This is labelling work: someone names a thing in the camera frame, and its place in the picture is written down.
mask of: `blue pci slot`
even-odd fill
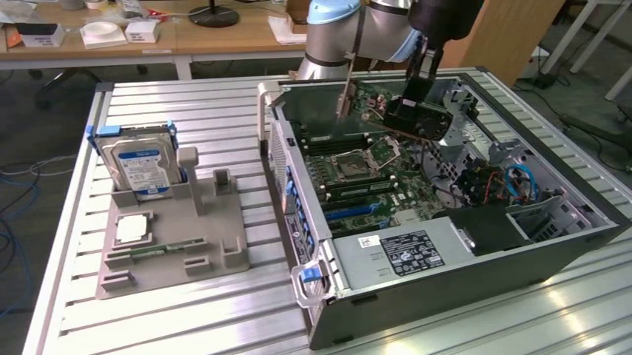
[[[367,206],[357,207],[355,209],[345,209],[342,211],[329,212],[325,214],[326,220],[339,220],[341,218],[362,216],[363,214],[374,213],[378,203],[371,203]]]

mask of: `metal workbench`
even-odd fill
[[[485,72],[465,71],[581,177],[632,217],[629,189]],[[274,221],[256,141],[256,84],[285,76],[116,84],[95,94],[88,124],[174,120],[198,147],[199,174],[236,176],[252,269],[109,300],[96,272],[112,181],[81,144],[24,354],[576,354],[632,349],[632,237],[625,233],[545,283],[351,343],[311,352]],[[508,126],[481,107],[498,139]]]

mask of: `blue cable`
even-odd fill
[[[32,204],[36,202],[36,199],[40,196],[40,188],[33,183],[17,183],[1,177],[0,182],[8,183],[13,186],[25,186],[32,189],[31,200],[27,202],[27,204],[24,204],[23,207],[20,207],[12,214],[8,214],[3,217],[4,220],[13,220],[28,208],[31,208]]]
[[[24,278],[27,279],[27,289],[20,296],[20,299],[0,313],[0,318],[3,318],[17,306],[28,299],[28,296],[32,293],[32,277],[31,277],[31,268],[28,267],[27,262],[27,254],[24,253],[24,249],[21,248],[20,242],[15,239],[11,232],[0,232],[0,237],[4,237],[9,243],[13,243],[17,254],[20,255],[21,267],[24,269]]]
[[[526,176],[529,177],[529,183],[532,184],[532,193],[533,193],[533,200],[537,200],[537,185],[536,185],[536,178],[533,177],[532,171],[529,168],[521,164],[513,164],[509,166],[505,170],[505,181],[506,181],[506,189],[509,190],[509,193],[512,194],[513,197],[520,197],[520,194],[517,193],[516,189],[513,188],[512,184],[509,183],[512,180],[512,175],[509,174],[510,169],[518,169],[522,170],[522,172],[526,173]]]

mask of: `desk lamp base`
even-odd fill
[[[215,6],[211,12],[210,7],[202,6],[188,11],[188,19],[199,26],[227,27],[239,22],[239,14],[227,7]]]

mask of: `blue hard drive label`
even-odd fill
[[[151,196],[168,190],[168,176],[160,167],[162,155],[156,149],[119,153],[123,173],[138,195]]]

